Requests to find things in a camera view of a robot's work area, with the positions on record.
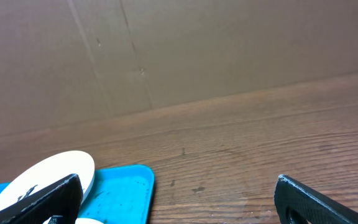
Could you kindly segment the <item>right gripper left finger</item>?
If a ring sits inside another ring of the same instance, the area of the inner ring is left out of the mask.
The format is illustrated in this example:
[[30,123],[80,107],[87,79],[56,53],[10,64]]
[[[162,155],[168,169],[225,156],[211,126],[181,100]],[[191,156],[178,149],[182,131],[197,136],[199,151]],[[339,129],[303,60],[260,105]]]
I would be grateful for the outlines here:
[[0,224],[75,224],[83,190],[80,178],[70,174],[0,211]]

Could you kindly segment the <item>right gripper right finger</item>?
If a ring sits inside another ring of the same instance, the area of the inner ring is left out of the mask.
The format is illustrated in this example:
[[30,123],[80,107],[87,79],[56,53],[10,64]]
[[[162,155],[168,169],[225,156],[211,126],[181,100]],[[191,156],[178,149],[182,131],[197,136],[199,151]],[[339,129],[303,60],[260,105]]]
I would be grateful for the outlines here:
[[357,212],[287,175],[278,176],[273,200],[281,223],[358,224]]

